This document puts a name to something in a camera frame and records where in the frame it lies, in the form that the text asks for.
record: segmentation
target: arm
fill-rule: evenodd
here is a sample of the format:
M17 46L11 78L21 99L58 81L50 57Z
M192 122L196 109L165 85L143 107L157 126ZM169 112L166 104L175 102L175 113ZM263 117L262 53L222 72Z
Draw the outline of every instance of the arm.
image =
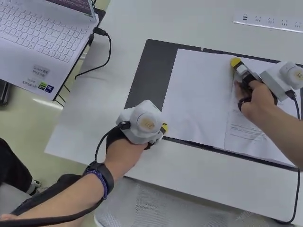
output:
M235 86L239 100L247 95L238 83ZM265 84L252 81L250 86L252 100L242 105L242 113L268 135L290 161L303 168L303 122L277 107Z
M105 165L114 181L127 173L139 160L146 145L134 145L125 139L112 143L107 150ZM18 216L17 219L58 217L78 213L96 204L104 194L101 181L93 174L86 175L65 191ZM80 226L83 218L56 227Z

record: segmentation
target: desk surface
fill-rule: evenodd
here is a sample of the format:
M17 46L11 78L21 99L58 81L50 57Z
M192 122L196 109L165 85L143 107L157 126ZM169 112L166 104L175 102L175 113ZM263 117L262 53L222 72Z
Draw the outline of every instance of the desk surface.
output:
M296 45L302 34L232 23L238 10L300 16L299 0L184 4L183 0L110 2L101 25L113 41L111 61L76 80L46 153L85 164L93 160L100 138L124 108L147 39L302 62L303 47ZM96 36L82 70L105 62L107 52L108 40ZM103 144L99 161L104 155ZM292 216L297 183L295 172L169 141L144 152L127 176L280 220ZM303 225L302 212L299 196L294 223Z

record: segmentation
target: stack of paper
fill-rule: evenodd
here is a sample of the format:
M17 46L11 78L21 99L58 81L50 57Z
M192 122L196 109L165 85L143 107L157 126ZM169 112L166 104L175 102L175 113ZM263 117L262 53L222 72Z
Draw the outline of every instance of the stack of paper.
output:
M233 57L178 50L162 109L169 125L167 136L293 166L238 110L230 67ZM245 58L242 61L256 73L272 65ZM300 104L299 91L297 99ZM279 106L296 116L291 99Z

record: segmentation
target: forearm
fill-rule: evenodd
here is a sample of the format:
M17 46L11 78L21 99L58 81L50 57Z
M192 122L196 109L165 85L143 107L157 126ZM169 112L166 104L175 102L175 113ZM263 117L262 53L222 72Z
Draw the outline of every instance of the forearm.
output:
M18 216L17 219L59 217L78 213L95 205L104 195L101 181L93 174L86 175L68 189L50 200ZM55 225L56 227L79 226L81 219Z
M277 106L264 107L252 113L250 120L258 126L283 154L303 168L303 122Z

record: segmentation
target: power outlet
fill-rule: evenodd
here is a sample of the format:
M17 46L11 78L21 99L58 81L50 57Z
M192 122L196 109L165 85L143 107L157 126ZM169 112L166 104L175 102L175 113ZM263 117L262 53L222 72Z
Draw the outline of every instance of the power outlet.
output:
M271 15L238 12L233 18L233 23L303 33L303 18L273 17Z

